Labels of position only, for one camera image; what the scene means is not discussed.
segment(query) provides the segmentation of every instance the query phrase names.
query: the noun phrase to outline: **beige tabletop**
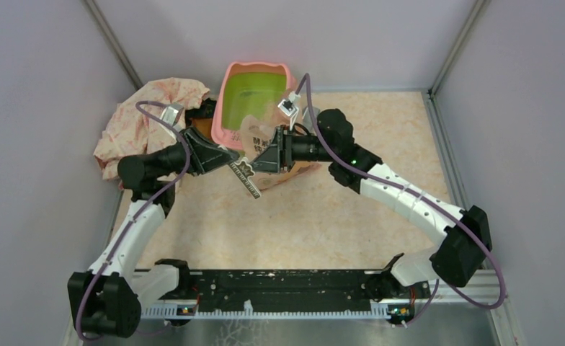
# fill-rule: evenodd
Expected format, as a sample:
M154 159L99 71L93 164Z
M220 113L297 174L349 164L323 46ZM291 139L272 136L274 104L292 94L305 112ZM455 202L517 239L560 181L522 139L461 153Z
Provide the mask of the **beige tabletop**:
M358 144L394 171L448 201L419 92L323 93L315 107L339 108ZM117 229L128 210L125 192ZM228 167L184 177L168 218L138 267L178 258L193 269L342 269L383 267L399 252L431 241L406 219L338 185L324 164L255 200Z

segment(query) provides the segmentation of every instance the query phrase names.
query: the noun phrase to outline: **white wall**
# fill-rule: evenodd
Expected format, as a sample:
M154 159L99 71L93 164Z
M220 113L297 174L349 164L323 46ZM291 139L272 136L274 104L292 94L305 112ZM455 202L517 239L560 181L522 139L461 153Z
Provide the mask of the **white wall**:
M98 1L143 82L219 90L233 61L284 62L317 89L430 87L475 0Z
M0 1L0 345L61 343L115 211L91 154L132 92L80 1Z
M493 1L437 100L529 345L565 345L565 1Z

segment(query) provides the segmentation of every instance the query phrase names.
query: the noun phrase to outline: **pink cloth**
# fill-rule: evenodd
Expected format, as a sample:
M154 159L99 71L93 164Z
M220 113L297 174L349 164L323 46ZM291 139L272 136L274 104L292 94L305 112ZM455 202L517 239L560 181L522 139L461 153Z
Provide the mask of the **pink cloth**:
M184 127L184 110L199 108L209 88L193 79L168 78L150 81L129 99L117 105L107 128L102 132L94 156L102 170L102 179L115 179L117 163L127 155L149 154L176 142L164 129L152 120L147 120L135 107L136 102L148 100L165 104L183 105L180 125ZM155 116L163 109L144 106Z

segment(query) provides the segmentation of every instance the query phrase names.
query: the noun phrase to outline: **gray floor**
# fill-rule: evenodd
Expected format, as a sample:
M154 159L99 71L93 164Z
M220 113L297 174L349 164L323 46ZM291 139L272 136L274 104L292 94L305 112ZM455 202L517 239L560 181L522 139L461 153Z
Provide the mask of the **gray floor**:
M191 321L157 337L104 338L92 345L497 345L489 313L465 304L433 305L408 329L384 321ZM148 331L156 326L143 323Z

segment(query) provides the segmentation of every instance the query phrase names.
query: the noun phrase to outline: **robotic arm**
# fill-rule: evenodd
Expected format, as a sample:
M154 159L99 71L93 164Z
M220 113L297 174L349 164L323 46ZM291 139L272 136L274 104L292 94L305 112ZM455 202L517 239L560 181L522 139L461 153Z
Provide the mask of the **robotic arm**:
M310 133L300 134L292 126L279 126L276 129L270 146L250 163L254 171L281 173L290 170L296 161L333 161L316 136ZM344 162L361 172L395 182L404 188L400 190L366 179L333 161L329 166L329 173L336 182L392 208L423 230L434 243L432 248L395 256L383 270L370 276L363 283L365 287L362 285L369 292L370 298L378 300L399 297L408 292L409 286L435 278L456 287L464 287L484 261L485 254L455 223L434 212L425 203L425 199L436 201L491 249L485 212L476 206L463 210L444 203L407 182L384 164L380 157L355 143L352 125L341 111L323 111L315 126L319 127L326 142L330 143L334 153ZM188 172L192 175L233 165L239 159L238 153L209 142L194 128L183 130L182 135L190 147ZM161 297L175 292L177 296L197 299L197 293L192 291L195 279L185 261L163 259L145 275L133 278L140 255L174 203L174 191L170 189L157 197L153 204L145 204L164 185L157 178L172 172L178 173L186 160L182 145L177 143L156 153L127 156L120 161L118 172L123 187L133 191L130 210L121 226L127 232L118 231L89 270L75 272L68 281L73 319L75 325L77 319L81 319L79 323L83 331L129 337L138 326L141 312ZM406 193L405 190L410 189L417 191L419 196ZM134 219L141 208L144 208L143 212ZM98 276L97 272L103 267L104 271ZM88 286L93 280L96 283L90 291ZM78 316L81 300L85 295L87 300L84 313Z

